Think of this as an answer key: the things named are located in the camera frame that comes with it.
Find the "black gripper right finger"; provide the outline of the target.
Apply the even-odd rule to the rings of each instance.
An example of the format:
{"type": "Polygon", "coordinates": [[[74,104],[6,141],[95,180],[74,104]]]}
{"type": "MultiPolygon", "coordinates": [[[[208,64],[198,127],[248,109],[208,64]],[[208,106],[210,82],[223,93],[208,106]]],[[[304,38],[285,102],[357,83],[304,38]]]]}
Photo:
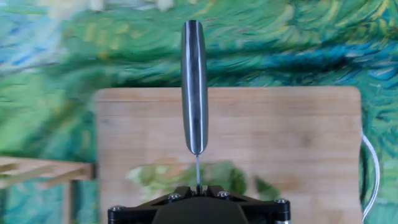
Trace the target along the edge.
{"type": "Polygon", "coordinates": [[[210,199],[202,206],[211,218],[227,223],[248,223],[252,217],[263,217],[266,223],[290,223],[290,201],[279,198],[262,201],[248,196],[228,192],[219,185],[200,187],[200,195],[210,199]]]}

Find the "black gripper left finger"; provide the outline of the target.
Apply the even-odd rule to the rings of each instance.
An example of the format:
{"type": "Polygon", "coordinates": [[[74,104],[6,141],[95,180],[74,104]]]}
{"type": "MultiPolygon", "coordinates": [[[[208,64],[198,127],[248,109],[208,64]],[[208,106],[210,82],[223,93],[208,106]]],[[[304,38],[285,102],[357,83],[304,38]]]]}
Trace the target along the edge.
{"type": "Polygon", "coordinates": [[[108,224],[128,224],[152,220],[157,211],[172,202],[197,196],[197,188],[177,187],[172,193],[163,195],[136,207],[114,205],[108,208],[108,224]]]}

